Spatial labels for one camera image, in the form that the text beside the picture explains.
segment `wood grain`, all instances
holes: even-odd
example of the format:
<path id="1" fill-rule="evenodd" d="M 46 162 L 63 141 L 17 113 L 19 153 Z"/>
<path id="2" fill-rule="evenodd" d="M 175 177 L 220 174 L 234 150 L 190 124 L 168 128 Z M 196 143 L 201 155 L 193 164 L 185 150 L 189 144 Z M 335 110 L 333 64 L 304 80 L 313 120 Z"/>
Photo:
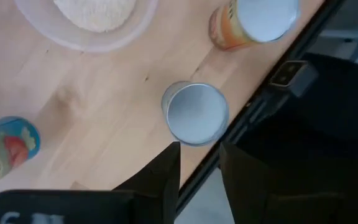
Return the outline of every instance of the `wood grain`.
<path id="1" fill-rule="evenodd" d="M 0 117 L 23 116 L 42 137 L 39 154 L 0 180 L 0 191 L 115 188 L 173 141 L 160 109 L 173 82 L 220 88 L 233 119 L 323 0 L 301 0 L 296 27 L 281 40 L 237 52 L 215 49 L 207 35 L 225 2 L 160 0 L 140 38 L 88 54 L 46 39 L 14 1 L 0 0 Z M 183 146 L 181 184 L 210 147 Z"/>

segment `metal can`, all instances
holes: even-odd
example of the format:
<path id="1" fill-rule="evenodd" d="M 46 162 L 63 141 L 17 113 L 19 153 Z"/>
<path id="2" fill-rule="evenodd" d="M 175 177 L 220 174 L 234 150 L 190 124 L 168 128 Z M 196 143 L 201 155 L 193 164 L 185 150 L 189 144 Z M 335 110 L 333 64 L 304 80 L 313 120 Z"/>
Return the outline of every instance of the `metal can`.
<path id="1" fill-rule="evenodd" d="M 219 139 L 229 120 L 225 97 L 205 83 L 172 84 L 162 97 L 162 111 L 173 136 L 189 146 Z"/>
<path id="2" fill-rule="evenodd" d="M 298 17 L 298 0 L 231 0 L 209 20 L 209 36 L 220 49 L 236 50 L 279 39 Z"/>
<path id="3" fill-rule="evenodd" d="M 39 151 L 40 137 L 34 125 L 19 117 L 0 119 L 0 179 Z"/>

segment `white powder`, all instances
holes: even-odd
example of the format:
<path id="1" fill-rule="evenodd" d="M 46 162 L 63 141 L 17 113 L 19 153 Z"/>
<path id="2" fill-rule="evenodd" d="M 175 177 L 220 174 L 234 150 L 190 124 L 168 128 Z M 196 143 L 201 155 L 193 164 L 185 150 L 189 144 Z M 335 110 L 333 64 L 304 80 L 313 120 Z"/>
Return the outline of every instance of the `white powder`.
<path id="1" fill-rule="evenodd" d="M 80 28 L 106 32 L 121 26 L 136 0 L 53 0 L 61 12 Z"/>
<path id="2" fill-rule="evenodd" d="M 226 124 L 226 100 L 207 86 L 189 86 L 170 103 L 168 122 L 171 132 L 188 144 L 211 140 Z"/>

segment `cylindrical can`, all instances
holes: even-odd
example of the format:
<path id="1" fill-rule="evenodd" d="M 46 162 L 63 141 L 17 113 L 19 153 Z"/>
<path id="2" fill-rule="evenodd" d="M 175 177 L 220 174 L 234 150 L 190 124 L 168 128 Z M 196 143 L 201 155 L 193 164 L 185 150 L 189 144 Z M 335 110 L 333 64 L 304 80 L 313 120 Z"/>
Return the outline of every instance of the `cylindrical can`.
<path id="1" fill-rule="evenodd" d="M 231 0 L 209 20 L 209 36 L 223 50 L 279 39 L 298 17 L 298 0 Z"/>
<path id="2" fill-rule="evenodd" d="M 172 84 L 162 97 L 162 111 L 173 136 L 189 146 L 219 139 L 229 120 L 223 94 L 205 83 Z"/>
<path id="3" fill-rule="evenodd" d="M 19 117 L 0 119 L 0 179 L 38 153 L 38 131 Z"/>

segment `clear plastic bowl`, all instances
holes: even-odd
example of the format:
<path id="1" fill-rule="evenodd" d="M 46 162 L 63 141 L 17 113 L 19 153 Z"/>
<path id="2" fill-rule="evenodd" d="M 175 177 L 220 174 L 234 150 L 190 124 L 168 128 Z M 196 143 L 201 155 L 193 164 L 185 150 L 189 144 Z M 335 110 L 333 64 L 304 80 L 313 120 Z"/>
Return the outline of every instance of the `clear plastic bowl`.
<path id="1" fill-rule="evenodd" d="M 53 0 L 15 0 L 25 18 L 44 36 L 75 50 L 108 52 L 127 45 L 146 30 L 158 0 L 137 0 L 131 16 L 115 30 L 96 33 L 74 25 Z"/>

